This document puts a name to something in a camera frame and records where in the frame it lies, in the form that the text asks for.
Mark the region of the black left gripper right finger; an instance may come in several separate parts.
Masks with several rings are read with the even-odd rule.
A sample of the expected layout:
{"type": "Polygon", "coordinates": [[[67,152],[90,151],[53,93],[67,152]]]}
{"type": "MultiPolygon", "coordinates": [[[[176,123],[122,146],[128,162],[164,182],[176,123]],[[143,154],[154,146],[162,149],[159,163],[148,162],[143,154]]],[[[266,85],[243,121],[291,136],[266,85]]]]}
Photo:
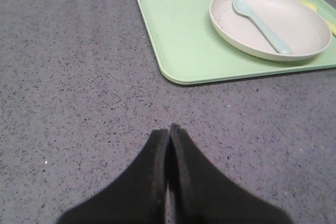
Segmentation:
{"type": "Polygon", "coordinates": [[[292,223],[283,210],[220,172],[187,130],[172,124],[170,139],[169,184],[176,223],[292,223]]]}

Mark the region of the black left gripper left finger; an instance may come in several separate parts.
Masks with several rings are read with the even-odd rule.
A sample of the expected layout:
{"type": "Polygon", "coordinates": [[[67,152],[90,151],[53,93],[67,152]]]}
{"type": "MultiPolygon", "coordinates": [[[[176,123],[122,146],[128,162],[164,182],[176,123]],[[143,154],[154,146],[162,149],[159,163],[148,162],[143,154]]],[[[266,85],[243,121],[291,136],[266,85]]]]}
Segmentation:
{"type": "Polygon", "coordinates": [[[68,210],[58,223],[164,223],[166,129],[154,130],[131,165],[108,187],[68,210]]]}

